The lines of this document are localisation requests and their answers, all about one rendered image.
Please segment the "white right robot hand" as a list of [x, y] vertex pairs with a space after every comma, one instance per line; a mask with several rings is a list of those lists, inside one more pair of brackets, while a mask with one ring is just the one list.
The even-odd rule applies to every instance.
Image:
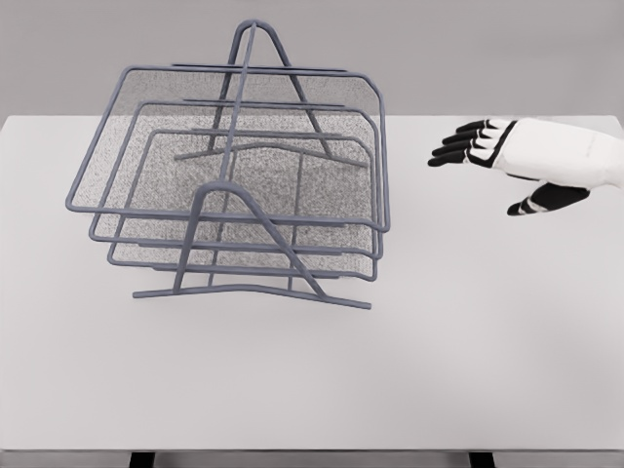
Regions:
[[484, 119], [458, 127], [427, 161], [430, 167], [469, 164], [542, 184], [511, 205], [508, 216], [557, 211], [609, 183], [609, 135], [535, 118]]

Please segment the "large grey mesh tray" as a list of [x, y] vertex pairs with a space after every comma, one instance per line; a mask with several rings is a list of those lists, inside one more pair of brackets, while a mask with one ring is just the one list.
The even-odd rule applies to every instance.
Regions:
[[387, 232], [384, 102], [339, 69], [131, 66], [65, 205], [118, 221]]

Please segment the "medium grey mesh tray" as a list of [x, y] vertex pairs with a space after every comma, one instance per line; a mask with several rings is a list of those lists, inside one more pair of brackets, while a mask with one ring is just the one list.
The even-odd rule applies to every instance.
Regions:
[[143, 102], [106, 124], [94, 153], [112, 179], [95, 228], [107, 242], [178, 249], [197, 188], [247, 190], [303, 255], [375, 254], [385, 222], [377, 116], [350, 107]]

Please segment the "small grey mesh tray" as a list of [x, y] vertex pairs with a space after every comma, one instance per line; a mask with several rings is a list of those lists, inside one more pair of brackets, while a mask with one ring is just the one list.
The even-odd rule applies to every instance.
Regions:
[[[285, 256], [269, 251], [267, 246], [272, 243], [272, 239], [259, 224], [252, 221], [247, 207], [238, 198], [227, 197], [222, 192], [212, 193], [206, 198], [203, 211], [205, 214], [195, 235], [195, 239], [200, 242], [200, 248], [192, 251], [189, 257], [191, 274], [204, 274], [209, 277], [207, 267], [211, 264], [220, 265], [224, 269], [286, 269], [290, 266]], [[297, 255], [316, 278], [353, 277], [370, 281], [376, 276], [377, 263], [383, 253], [384, 227], [385, 222], [374, 228], [379, 241], [379, 248], [374, 254]], [[146, 247], [111, 242], [109, 258], [116, 265], [174, 271], [180, 253], [181, 245], [178, 249], [170, 250], [166, 260], [153, 261]]]

